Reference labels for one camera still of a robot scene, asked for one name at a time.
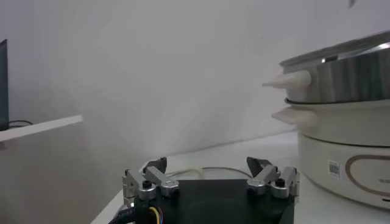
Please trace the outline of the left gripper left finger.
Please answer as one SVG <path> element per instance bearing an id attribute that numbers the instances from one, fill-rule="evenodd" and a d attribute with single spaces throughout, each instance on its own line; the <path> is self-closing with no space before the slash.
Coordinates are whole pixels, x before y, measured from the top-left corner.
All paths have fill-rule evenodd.
<path id="1" fill-rule="evenodd" d="M 157 193 L 165 198 L 177 198 L 180 185 L 165 174 L 167 165 L 167 158 L 162 157 L 148 161 L 140 170 L 126 169 L 122 176 L 124 205 L 130 207 L 136 198 L 154 200 Z"/>

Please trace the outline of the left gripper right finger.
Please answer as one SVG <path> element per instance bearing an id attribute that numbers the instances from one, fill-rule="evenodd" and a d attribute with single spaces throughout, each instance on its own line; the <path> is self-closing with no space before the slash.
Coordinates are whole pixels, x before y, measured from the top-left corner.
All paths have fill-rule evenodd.
<path id="1" fill-rule="evenodd" d="M 247 192 L 259 197 L 267 191 L 274 198 L 297 197 L 299 195 L 300 174 L 295 167 L 280 170 L 266 159 L 248 156 L 247 166 L 252 176 L 247 180 Z"/>

